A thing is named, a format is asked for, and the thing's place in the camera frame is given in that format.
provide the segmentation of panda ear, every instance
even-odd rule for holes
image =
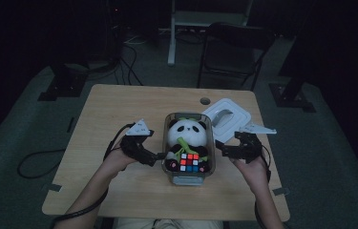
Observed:
[[[206,130],[206,124],[202,121],[199,121],[199,124]]]
[[[169,123],[169,129],[172,128],[172,126],[174,126],[177,122],[178,122],[177,119],[171,120],[170,123]]]

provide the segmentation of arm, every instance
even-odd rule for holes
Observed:
[[[66,212],[67,214],[80,211],[96,202],[107,190],[111,180],[116,177],[118,172],[135,162],[134,159],[124,155],[122,150],[117,148],[118,146],[119,143],[97,169],[86,187]],[[98,210],[99,206],[83,216],[59,221],[54,228],[93,228]]]
[[[250,190],[256,197],[259,215],[266,228],[283,228],[283,223],[277,212],[274,200],[268,188],[267,174],[263,159],[259,156],[249,164],[238,159],[230,158],[233,164],[241,171]]]

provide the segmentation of person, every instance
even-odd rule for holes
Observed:
[[[265,163],[259,156],[252,162],[246,164],[238,159],[230,158],[231,162],[242,173],[250,190],[256,197],[256,206],[266,228],[283,228],[280,216],[277,212],[274,200],[270,195],[267,182]],[[119,142],[111,153],[104,159],[95,174],[89,180],[78,198],[68,209],[66,214],[74,213],[88,207],[96,202],[109,188],[111,181],[118,173],[125,170],[131,163],[136,162],[133,158],[126,156],[119,148]],[[58,221],[53,228],[93,228],[99,211],[99,206],[85,215]],[[116,228],[222,228],[221,221],[213,220],[172,220],[172,219],[119,219]]]

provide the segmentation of rubik's cube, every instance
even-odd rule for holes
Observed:
[[[198,172],[199,159],[199,155],[182,154],[179,161],[179,170],[182,172]]]

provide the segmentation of wooden table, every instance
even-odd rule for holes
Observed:
[[[262,117],[252,92],[95,85],[90,92],[73,136],[53,179],[59,192],[49,191],[42,210],[47,215],[62,215],[71,206],[95,170],[117,131],[125,124],[144,118],[153,136],[143,146],[159,153],[162,148],[164,119],[170,113],[202,113],[207,97],[211,104],[230,98],[252,115],[256,124]],[[267,136],[258,135],[271,152]],[[281,188],[274,158],[271,161],[270,189]],[[283,221],[289,219],[284,195],[273,198]],[[216,150],[216,170],[201,186],[177,186],[163,173],[160,161],[154,167],[134,163],[111,182],[101,205],[102,217],[152,219],[255,220],[255,198],[241,173],[221,151]]]

